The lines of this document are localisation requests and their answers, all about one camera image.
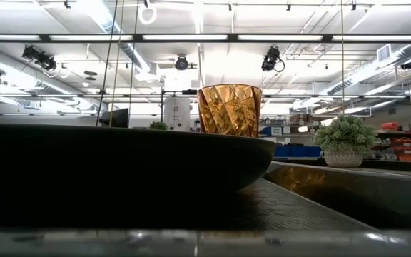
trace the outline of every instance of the ceiling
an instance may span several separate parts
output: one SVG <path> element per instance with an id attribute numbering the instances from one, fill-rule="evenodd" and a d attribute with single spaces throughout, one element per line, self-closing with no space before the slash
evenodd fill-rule
<path id="1" fill-rule="evenodd" d="M 336 0 L 291 0 L 291 10 L 286 11 L 285 1 L 232 0 L 233 11 L 229 11 L 229 0 L 203 0 L 201 33 L 323 33 L 340 34 L 411 34 L 411 1 L 361 1 L 357 0 L 356 10 L 351 5 L 344 6 L 343 28 L 340 18 L 340 1 Z M 0 34 L 102 34 L 99 25 L 83 9 L 78 1 L 69 1 L 71 8 L 65 8 L 59 0 L 0 0 Z M 142 24 L 136 17 L 137 4 L 143 1 L 108 1 L 111 13 L 116 8 L 116 20 L 125 33 L 195 33 L 198 9 L 194 0 L 152 0 L 156 5 L 157 18 L 152 24 Z M 328 83 L 353 68 L 375 58 L 376 50 L 384 44 L 346 44 L 342 56 L 341 44 L 278 44 L 285 70 L 276 74 L 262 72 L 263 56 L 272 44 L 257 43 L 208 43 L 203 49 L 201 71 L 204 84 L 239 83 L 260 86 L 267 94 L 277 94 L 282 90 L 300 90 L 299 94 L 312 90 L 315 83 Z M 84 93 L 95 94 L 104 85 L 115 84 L 119 92 L 128 93 L 130 84 L 144 94 L 160 91 L 158 81 L 144 81 L 136 78 L 131 69 L 131 61 L 116 44 L 34 44 L 38 49 L 54 55 L 59 64 L 69 70 L 66 78 L 55 77 Z M 0 43 L 0 52 L 26 64 L 21 57 L 25 44 Z M 185 55 L 189 62 L 199 63 L 196 43 L 144 43 L 135 49 L 150 63 L 160 66 L 169 76 L 188 77 L 193 88 L 199 87 L 198 69 L 177 72 L 172 67 L 173 59 Z M 106 61 L 109 68 L 106 73 Z M 35 64 L 28 64 L 37 70 L 36 78 L 46 76 Z M 83 86 L 85 70 L 98 73 L 96 80 L 88 87 Z M 384 71 L 369 78 L 368 83 L 376 86 L 393 80 L 394 73 Z M 135 99 L 144 102 L 147 99 Z"/>

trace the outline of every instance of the ventilation duct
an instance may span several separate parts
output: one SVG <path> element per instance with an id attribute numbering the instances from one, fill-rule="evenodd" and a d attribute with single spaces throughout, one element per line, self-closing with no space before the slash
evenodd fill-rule
<path id="1" fill-rule="evenodd" d="M 101 27 L 107 34 L 123 33 L 118 22 L 113 25 L 113 14 L 106 0 L 81 0 L 81 8 Z M 144 61 L 142 56 L 134 49 L 133 44 L 120 43 L 120 49 L 126 54 L 129 60 L 134 63 L 136 70 L 140 73 L 150 72 L 150 66 Z"/>
<path id="2" fill-rule="evenodd" d="M 344 81 L 342 80 L 342 77 L 340 77 L 329 83 L 326 89 L 321 91 L 319 94 L 333 95 L 349 86 L 358 84 L 365 79 L 381 73 L 390 66 L 396 66 L 411 61 L 411 44 L 399 50 L 397 49 L 397 45 L 391 45 L 390 58 L 387 58 L 384 61 L 379 61 L 377 57 L 372 58 L 363 65 L 354 68 L 349 74 L 346 75 Z M 310 106 L 317 101 L 319 101 L 319 99 L 305 99 L 295 103 L 294 108 L 298 109 Z"/>

